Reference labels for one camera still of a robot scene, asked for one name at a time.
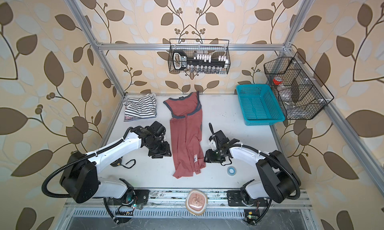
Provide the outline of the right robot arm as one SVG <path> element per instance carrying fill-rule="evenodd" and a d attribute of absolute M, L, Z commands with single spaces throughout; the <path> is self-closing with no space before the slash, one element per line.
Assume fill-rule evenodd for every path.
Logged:
<path fill-rule="evenodd" d="M 260 181 L 250 180 L 240 188 L 234 199 L 240 199 L 241 204 L 253 207 L 262 198 L 267 206 L 259 215 L 249 214 L 245 217 L 248 225 L 256 226 L 270 209 L 272 202 L 282 203 L 285 199 L 297 200 L 301 196 L 301 180 L 289 164 L 287 158 L 278 150 L 263 152 L 254 147 L 244 145 L 238 139 L 230 140 L 223 131 L 214 131 L 209 123 L 211 148 L 206 151 L 204 162 L 219 163 L 230 166 L 233 159 L 243 161 L 258 171 Z"/>

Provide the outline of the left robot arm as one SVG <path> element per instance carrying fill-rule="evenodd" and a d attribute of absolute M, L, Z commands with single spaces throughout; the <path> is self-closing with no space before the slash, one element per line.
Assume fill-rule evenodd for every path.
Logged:
<path fill-rule="evenodd" d="M 161 159 L 172 155 L 170 144 L 164 140 L 166 128 L 155 121 L 150 126 L 129 127 L 118 140 L 98 150 L 71 154 L 66 165 L 51 173 L 42 183 L 42 192 L 51 198 L 72 198 L 81 204 L 90 199 L 103 199 L 104 207 L 115 224 L 121 221 L 108 206 L 109 199 L 133 207 L 139 198 L 134 187 L 125 179 L 104 179 L 100 173 L 126 154 L 147 148 L 149 157 Z"/>

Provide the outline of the maroon tank top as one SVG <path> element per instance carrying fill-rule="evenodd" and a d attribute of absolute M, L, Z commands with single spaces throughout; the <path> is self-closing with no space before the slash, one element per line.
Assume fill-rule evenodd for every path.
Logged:
<path fill-rule="evenodd" d="M 203 110 L 199 92 L 164 101 L 170 110 L 171 147 L 175 166 L 173 177 L 192 177 L 206 167 L 201 148 Z"/>

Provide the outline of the black white striped tank top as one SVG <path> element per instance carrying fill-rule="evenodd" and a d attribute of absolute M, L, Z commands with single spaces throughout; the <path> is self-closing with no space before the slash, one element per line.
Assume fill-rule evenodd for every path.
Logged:
<path fill-rule="evenodd" d="M 157 99 L 154 93 L 138 99 L 125 97 L 124 105 L 125 122 L 150 119 L 157 116 Z"/>

